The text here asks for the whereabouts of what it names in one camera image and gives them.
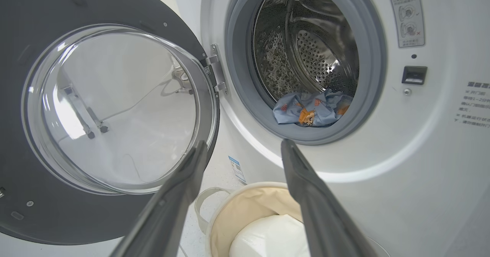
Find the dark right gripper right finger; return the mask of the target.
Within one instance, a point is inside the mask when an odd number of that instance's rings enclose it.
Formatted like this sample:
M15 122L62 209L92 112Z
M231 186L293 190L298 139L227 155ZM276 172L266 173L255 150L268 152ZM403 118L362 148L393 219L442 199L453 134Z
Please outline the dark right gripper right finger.
M367 257L368 241L294 141L282 141L281 156L287 188L301 207L311 256Z

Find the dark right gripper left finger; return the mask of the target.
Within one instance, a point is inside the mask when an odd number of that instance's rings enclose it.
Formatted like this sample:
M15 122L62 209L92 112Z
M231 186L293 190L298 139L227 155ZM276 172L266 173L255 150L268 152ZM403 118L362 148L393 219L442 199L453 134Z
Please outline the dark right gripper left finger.
M198 141L176 172L152 196L112 257L175 257L189 205L197 198L208 164L205 141Z

